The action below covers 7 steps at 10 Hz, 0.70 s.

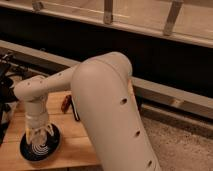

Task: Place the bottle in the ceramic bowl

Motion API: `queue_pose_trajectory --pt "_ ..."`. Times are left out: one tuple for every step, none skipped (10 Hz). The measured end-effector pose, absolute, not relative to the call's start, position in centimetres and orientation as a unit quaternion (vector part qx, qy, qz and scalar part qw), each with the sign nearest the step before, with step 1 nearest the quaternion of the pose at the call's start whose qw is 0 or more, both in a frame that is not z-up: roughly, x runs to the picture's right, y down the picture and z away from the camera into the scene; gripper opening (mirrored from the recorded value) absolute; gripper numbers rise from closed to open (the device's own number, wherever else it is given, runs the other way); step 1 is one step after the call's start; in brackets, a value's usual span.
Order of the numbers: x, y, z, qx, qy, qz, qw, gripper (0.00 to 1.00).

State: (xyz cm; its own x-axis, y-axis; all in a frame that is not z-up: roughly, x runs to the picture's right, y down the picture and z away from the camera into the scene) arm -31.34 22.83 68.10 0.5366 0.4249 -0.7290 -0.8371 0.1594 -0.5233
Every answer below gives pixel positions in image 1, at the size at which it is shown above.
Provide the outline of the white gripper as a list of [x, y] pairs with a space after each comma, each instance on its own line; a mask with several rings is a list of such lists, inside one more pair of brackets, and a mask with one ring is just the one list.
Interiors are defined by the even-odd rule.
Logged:
[[26, 114], [26, 142], [30, 144], [34, 138], [35, 131], [33, 129], [39, 129], [46, 125], [45, 130], [54, 136], [54, 130], [51, 123], [49, 123], [49, 115], [47, 113], [42, 113], [39, 115], [29, 115]]

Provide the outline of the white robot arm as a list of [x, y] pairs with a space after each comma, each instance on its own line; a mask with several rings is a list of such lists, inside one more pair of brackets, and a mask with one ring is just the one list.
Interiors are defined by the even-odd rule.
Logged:
[[18, 83], [14, 93], [26, 111], [22, 156], [39, 161], [55, 151], [60, 133], [49, 122], [47, 96], [69, 90], [104, 171], [161, 171], [140, 118], [131, 76], [128, 58], [111, 52], [52, 76], [38, 75]]

